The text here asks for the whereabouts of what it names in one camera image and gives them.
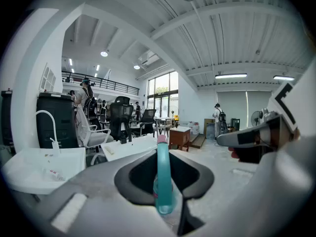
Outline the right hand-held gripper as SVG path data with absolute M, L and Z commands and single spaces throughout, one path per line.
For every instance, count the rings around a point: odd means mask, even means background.
M 260 125 L 221 134 L 220 146 L 228 147 L 239 162 L 258 164 L 263 155 L 276 152 L 286 143 L 316 137 L 316 60 L 295 85 L 283 83 L 261 111 Z

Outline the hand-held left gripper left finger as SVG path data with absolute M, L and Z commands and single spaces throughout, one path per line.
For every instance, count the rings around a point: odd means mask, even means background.
M 89 167 L 29 206 L 17 192 L 13 197 L 26 216 L 31 232 L 16 223 L 22 237 L 174 237 L 154 206 L 135 205 L 115 186 L 115 175 L 146 153 Z

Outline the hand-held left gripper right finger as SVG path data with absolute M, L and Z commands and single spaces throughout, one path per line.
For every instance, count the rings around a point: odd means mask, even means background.
M 188 202 L 204 222 L 192 237 L 308 237 L 316 232 L 316 139 L 301 137 L 259 164 L 174 150 L 209 168 L 214 183 Z

